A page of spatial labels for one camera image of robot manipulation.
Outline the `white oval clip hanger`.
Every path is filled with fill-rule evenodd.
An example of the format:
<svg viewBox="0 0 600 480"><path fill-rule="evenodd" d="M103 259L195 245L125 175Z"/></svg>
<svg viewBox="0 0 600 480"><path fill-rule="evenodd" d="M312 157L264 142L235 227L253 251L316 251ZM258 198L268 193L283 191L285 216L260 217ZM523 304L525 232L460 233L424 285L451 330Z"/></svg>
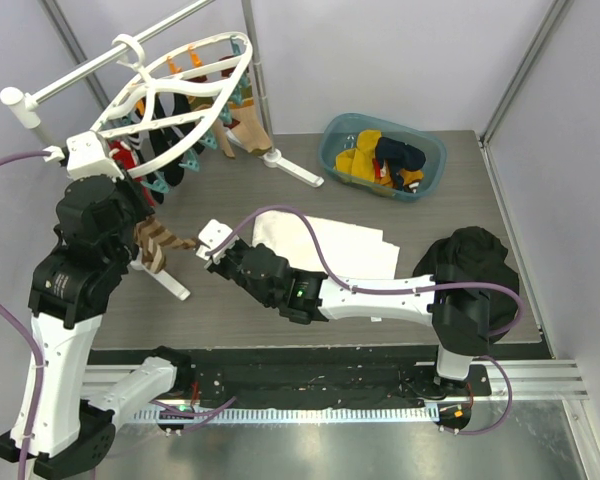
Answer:
<svg viewBox="0 0 600 480"><path fill-rule="evenodd" d="M167 167L210 131L216 120L228 111L253 56L253 45L241 32L225 32L177 47L151 63L132 36L121 34L115 46L128 47L136 58L118 63L134 72L120 92L91 126L102 140L120 140L140 133L153 133L171 127L184 127L179 138L164 152L132 168L133 178L144 177ZM230 47L229 57L212 63L192 61L183 70L175 65L182 57L213 46Z"/></svg>

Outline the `yellow sock striped cuff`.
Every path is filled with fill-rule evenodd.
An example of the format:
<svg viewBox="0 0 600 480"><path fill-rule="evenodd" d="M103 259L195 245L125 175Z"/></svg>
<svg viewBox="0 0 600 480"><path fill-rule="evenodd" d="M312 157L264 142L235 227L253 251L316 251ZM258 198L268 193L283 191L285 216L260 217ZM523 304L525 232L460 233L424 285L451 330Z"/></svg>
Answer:
<svg viewBox="0 0 600 480"><path fill-rule="evenodd" d="M355 157L371 162L375 158L375 149L382 136L380 130L367 129L360 132L356 141Z"/></svg>

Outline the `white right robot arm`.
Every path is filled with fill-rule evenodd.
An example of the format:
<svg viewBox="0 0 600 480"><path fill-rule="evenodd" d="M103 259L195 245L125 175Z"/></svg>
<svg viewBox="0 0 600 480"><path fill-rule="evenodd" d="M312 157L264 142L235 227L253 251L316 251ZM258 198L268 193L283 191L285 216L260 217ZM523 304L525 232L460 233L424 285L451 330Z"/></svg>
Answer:
<svg viewBox="0 0 600 480"><path fill-rule="evenodd" d="M402 320L430 328L438 341L431 391L457 393L472 361L489 351L490 300L472 282L444 267L407 279L332 278L294 268L263 245L235 239L224 248L201 247L205 268L234 282L265 308L297 324L358 317Z"/></svg>

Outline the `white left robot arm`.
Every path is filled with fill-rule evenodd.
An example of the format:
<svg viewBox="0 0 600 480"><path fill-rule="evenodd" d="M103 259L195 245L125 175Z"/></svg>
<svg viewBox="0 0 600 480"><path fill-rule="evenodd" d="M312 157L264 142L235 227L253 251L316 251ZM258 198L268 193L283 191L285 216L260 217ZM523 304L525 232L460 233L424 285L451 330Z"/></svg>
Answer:
<svg viewBox="0 0 600 480"><path fill-rule="evenodd" d="M162 394L180 399L192 389L187 358L158 347L107 391L81 395L109 298L138 254L134 229L152 213L129 176L74 181L56 206L57 243L32 277L25 334L32 357L21 411L0 436L0 458L18 463L20 478L28 460L43 479L94 469L128 417Z"/></svg>

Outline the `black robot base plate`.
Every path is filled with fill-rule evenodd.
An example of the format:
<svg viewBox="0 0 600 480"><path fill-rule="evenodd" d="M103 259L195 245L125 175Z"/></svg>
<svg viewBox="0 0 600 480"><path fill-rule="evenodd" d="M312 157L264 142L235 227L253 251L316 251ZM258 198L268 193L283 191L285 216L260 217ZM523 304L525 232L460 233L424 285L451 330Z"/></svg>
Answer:
<svg viewBox="0 0 600 480"><path fill-rule="evenodd" d="M481 354L459 380L442 375L434 346L361 346L92 351L88 364L121 367L104 403L133 410L154 400L195 400L206 408L325 410L417 408L453 397L469 400L512 383L502 366Z"/></svg>

